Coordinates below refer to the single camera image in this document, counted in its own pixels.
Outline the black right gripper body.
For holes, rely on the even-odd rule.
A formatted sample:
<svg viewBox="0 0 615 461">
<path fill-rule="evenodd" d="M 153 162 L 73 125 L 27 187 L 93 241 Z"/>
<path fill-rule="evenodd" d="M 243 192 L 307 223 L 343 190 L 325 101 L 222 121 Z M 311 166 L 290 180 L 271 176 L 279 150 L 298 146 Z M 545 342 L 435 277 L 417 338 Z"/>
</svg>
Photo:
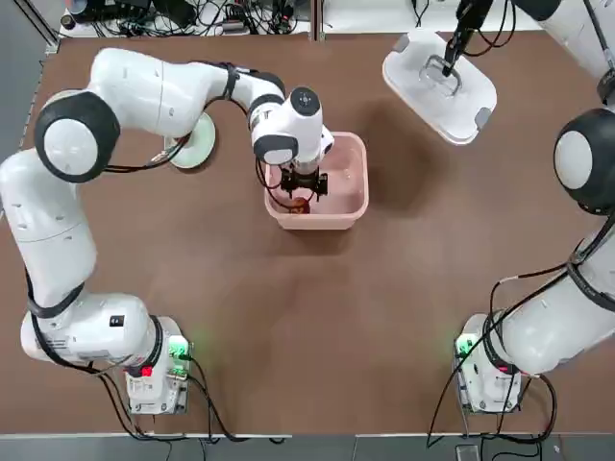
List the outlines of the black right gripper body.
<svg viewBox="0 0 615 461">
<path fill-rule="evenodd" d="M 478 31 L 491 10 L 493 0 L 460 0 L 455 17 L 458 31 Z"/>
</svg>

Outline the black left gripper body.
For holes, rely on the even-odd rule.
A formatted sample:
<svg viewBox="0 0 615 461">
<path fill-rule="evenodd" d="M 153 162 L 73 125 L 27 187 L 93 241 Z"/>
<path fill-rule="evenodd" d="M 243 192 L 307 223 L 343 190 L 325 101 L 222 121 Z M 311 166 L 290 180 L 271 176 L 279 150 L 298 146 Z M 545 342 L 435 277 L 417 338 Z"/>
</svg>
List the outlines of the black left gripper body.
<svg viewBox="0 0 615 461">
<path fill-rule="evenodd" d="M 291 171 L 291 180 L 294 189 L 304 188 L 311 192 L 319 191 L 319 169 L 309 173 L 301 173 L 296 169 Z"/>
</svg>

